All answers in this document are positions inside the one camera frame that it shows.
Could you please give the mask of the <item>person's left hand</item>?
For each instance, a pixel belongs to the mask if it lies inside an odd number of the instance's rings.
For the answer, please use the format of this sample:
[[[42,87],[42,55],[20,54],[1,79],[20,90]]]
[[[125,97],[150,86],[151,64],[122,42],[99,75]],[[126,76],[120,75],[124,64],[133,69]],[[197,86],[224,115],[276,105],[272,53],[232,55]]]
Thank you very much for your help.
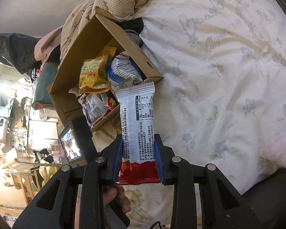
[[[75,209],[75,223],[74,228],[79,229],[79,214],[80,214],[80,200],[81,200],[81,189],[82,185],[78,186],[77,200],[76,200],[76,209]],[[122,211],[126,214],[131,211],[131,202],[126,197],[124,188],[118,184],[114,184],[113,187],[107,187],[107,191],[103,194],[104,207],[108,205],[111,201],[116,200]]]

